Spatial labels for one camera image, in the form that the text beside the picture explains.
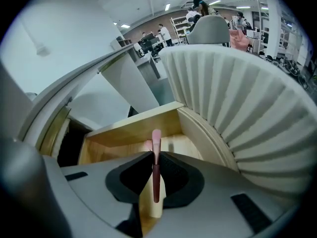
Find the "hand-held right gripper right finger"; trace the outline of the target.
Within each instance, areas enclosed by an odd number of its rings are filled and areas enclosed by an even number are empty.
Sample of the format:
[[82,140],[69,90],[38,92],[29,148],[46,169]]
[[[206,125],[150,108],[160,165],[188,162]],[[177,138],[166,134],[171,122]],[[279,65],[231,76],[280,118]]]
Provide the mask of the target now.
[[[284,208],[230,168],[184,155],[171,153],[170,156],[197,168],[205,185],[189,205],[164,209],[148,238],[273,238],[289,223],[298,208]],[[252,229],[251,224],[257,222],[258,213],[251,209],[248,216],[243,215],[246,208],[236,199],[240,194],[248,196],[268,218],[269,226],[260,232]]]

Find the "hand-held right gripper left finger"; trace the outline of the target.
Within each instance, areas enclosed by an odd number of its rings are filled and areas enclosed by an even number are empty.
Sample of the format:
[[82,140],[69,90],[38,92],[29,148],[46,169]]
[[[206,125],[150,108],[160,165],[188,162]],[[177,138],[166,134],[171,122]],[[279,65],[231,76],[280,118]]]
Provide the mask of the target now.
[[61,168],[44,157],[46,174],[71,237],[141,237],[139,197],[152,173],[153,155],[139,153]]

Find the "pink makeup brush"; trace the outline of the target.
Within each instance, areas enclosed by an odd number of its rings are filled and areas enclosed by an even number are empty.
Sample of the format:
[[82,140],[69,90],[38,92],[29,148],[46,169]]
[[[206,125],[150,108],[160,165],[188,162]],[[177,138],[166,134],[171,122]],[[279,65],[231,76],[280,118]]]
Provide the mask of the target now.
[[152,151],[154,154],[153,163],[153,196],[154,203],[159,202],[160,197],[160,166],[159,166],[159,156],[161,150],[161,131],[155,129],[152,132]]

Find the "large wooden drawer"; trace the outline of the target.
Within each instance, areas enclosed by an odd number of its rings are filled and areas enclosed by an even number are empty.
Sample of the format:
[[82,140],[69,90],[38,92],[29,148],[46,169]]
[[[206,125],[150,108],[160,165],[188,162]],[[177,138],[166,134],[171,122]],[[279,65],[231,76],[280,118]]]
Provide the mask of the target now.
[[[230,168],[297,210],[312,190],[317,171],[317,105],[306,91],[271,63],[218,45],[186,45],[160,53],[174,101],[86,134],[78,165],[152,151],[161,131],[160,197],[154,203],[153,172],[139,197],[143,236],[164,209],[189,205],[202,192],[202,173],[171,153]],[[246,195],[236,195],[258,213]]]

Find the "low grey table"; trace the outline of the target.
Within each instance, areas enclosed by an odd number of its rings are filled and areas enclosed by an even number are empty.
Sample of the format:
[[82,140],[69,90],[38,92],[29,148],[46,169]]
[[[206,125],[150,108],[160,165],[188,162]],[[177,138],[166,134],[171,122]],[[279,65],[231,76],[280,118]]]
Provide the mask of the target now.
[[139,58],[135,62],[135,65],[137,66],[147,84],[152,84],[160,79],[160,74],[157,69],[156,62],[154,61],[150,53],[147,53],[142,58]]

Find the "grey cabinet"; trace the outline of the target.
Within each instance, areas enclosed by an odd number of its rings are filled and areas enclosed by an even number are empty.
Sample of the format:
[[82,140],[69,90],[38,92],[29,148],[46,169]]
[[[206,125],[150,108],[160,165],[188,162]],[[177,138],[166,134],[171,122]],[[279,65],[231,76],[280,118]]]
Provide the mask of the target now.
[[126,40],[121,36],[116,37],[116,39],[114,39],[113,41],[111,41],[110,46],[114,49],[114,50],[119,50],[125,46],[128,46],[132,43],[131,40]]

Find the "pile of black equipment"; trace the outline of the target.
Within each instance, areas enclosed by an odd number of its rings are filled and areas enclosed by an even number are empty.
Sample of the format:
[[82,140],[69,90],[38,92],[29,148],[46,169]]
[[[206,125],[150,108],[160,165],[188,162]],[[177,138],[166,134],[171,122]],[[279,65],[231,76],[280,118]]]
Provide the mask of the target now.
[[270,62],[271,64],[278,67],[280,70],[282,70],[284,73],[292,77],[295,81],[297,81],[305,90],[308,90],[309,85],[304,77],[304,75],[301,73],[300,69],[298,68],[297,64],[294,60],[289,60],[287,57],[275,57],[268,55],[264,58],[266,61]]

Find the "desk with monitors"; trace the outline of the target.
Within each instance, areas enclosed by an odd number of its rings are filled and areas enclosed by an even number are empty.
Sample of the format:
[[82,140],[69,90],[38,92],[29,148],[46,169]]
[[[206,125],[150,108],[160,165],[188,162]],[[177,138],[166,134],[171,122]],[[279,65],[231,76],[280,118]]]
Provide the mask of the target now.
[[138,44],[141,46],[144,54],[150,53],[155,57],[164,48],[164,40],[160,35],[155,36],[153,33],[143,36]]

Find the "pink cushion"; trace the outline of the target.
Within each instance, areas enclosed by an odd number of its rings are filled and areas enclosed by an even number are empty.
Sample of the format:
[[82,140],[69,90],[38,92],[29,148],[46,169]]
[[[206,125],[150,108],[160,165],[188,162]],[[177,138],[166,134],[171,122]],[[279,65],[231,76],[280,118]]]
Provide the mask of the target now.
[[243,34],[243,32],[241,30],[230,29],[229,34],[231,48],[246,52],[249,45],[249,39]]

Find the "grey shell chair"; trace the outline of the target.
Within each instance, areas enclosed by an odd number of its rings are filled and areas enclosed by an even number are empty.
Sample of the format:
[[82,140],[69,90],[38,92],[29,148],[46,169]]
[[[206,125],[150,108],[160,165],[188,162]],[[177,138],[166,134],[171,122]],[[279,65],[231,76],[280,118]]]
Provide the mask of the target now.
[[207,15],[198,19],[193,30],[187,34],[188,44],[211,44],[229,47],[229,28],[224,18]]

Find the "white shelf rack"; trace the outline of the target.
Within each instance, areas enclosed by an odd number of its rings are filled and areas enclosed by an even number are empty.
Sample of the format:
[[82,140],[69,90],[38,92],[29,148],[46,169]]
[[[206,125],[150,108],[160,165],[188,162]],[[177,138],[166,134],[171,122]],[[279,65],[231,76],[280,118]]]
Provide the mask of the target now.
[[188,44],[187,35],[190,33],[191,24],[187,21],[186,16],[170,18],[175,39],[172,40],[175,46]]

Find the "white wall junction box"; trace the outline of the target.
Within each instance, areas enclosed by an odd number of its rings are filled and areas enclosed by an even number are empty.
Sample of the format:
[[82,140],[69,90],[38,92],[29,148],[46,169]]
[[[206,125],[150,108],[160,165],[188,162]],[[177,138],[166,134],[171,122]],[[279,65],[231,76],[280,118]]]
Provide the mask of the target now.
[[35,46],[36,54],[41,57],[48,56],[50,54],[48,48],[43,44],[37,44]]

